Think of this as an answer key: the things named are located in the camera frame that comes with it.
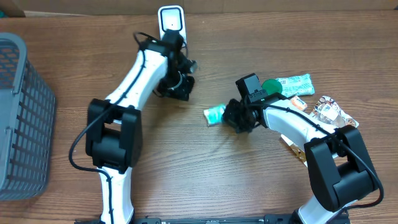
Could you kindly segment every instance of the teal packet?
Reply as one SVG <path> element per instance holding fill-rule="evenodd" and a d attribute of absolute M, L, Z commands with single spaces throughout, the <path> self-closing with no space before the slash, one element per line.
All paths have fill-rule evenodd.
<path fill-rule="evenodd" d="M 224 104 L 209 108 L 203 111 L 207 120 L 207 126 L 220 124 L 223 122 L 223 114 L 226 106 Z"/>
<path fill-rule="evenodd" d="M 282 95 L 286 97 L 312 95 L 315 89 L 312 85 L 311 75 L 299 75 L 288 78 L 276 78 L 282 84 Z"/>

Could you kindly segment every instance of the wooden table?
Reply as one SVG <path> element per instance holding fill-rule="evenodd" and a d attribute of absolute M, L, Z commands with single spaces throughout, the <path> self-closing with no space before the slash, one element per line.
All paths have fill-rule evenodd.
<path fill-rule="evenodd" d="M 311 73 L 310 108 L 332 96 L 359 123 L 386 197 L 352 211 L 353 223 L 398 219 L 398 12 L 186 15 L 190 58 L 200 64 L 189 102 L 151 96 L 144 148 L 132 175 L 137 217 L 248 217 L 291 213 L 311 196 L 307 169 L 280 134 L 208 128 L 203 110 L 239 98 L 235 81 Z M 72 223 L 102 212 L 98 174 L 74 169 L 68 149 L 92 98 L 105 98 L 135 62 L 132 32 L 157 36 L 157 16 L 0 19 L 20 35 L 58 99 L 50 182 L 31 200 L 0 203 L 0 223 Z M 91 166 L 81 143 L 76 162 Z M 362 203 L 378 196 L 374 192 Z"/>

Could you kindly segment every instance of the laundry basket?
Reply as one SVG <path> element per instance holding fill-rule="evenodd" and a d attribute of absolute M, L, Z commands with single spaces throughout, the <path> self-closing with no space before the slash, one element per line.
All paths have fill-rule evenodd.
<path fill-rule="evenodd" d="M 24 41 L 0 33 L 0 200 L 41 194 L 49 178 L 55 95 Z"/>

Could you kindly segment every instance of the green round object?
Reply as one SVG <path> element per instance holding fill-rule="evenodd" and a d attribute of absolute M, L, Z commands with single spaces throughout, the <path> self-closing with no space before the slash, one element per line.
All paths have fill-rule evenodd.
<path fill-rule="evenodd" d="M 267 91 L 268 95 L 282 93 L 282 84 L 275 79 L 268 79 L 262 84 L 262 89 Z"/>

